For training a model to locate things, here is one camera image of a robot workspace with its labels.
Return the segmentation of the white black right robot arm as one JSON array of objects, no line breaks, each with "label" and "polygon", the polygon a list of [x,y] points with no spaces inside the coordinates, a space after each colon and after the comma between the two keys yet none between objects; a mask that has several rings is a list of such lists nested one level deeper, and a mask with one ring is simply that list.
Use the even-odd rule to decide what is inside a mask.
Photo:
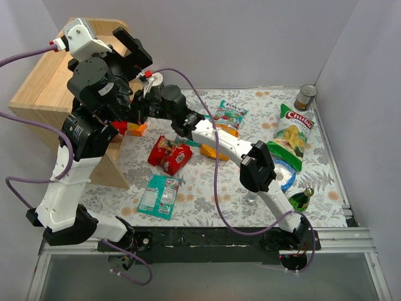
[{"label": "white black right robot arm", "polygon": [[167,85],[156,93],[138,90],[130,104],[129,121],[142,123],[147,118],[164,119],[181,137],[205,144],[223,153],[240,168],[240,183],[256,193],[276,218],[286,244],[297,247],[305,240],[310,223],[303,213],[295,211],[276,179],[274,164],[267,145],[241,140],[191,110],[177,85]]}]

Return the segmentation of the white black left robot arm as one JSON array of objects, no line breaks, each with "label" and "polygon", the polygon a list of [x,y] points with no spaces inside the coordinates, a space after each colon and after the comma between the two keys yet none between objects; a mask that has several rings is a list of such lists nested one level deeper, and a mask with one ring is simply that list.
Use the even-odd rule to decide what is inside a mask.
[{"label": "white black left robot arm", "polygon": [[113,123],[146,121],[141,106],[131,100],[130,81],[152,64],[152,58],[126,29],[117,28],[113,35],[128,55],[96,40],[82,26],[74,26],[61,39],[72,57],[68,64],[72,77],[66,85],[73,94],[72,110],[59,134],[57,160],[44,198],[26,214],[32,225],[44,229],[44,240],[52,246],[98,238],[129,250],[134,243],[134,230],[124,219],[92,213],[79,203],[94,168],[118,134]]}]

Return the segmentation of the small orange candy bag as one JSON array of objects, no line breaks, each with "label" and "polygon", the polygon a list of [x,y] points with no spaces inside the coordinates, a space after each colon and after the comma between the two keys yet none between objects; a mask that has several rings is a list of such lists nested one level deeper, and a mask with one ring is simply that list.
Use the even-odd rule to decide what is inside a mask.
[{"label": "small orange candy bag", "polygon": [[141,137],[144,135],[146,129],[147,129],[146,123],[137,125],[135,123],[128,122],[126,134],[136,137]]}]

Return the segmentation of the red Lot 100 fruit gummy bag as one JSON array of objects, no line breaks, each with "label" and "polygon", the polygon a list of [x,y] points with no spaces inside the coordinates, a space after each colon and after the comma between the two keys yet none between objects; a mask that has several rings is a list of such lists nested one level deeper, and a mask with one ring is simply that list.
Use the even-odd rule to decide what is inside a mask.
[{"label": "red Lot 100 fruit gummy bag", "polygon": [[188,145],[174,142],[160,135],[152,148],[147,162],[158,166],[170,176],[174,176],[192,157]]}]

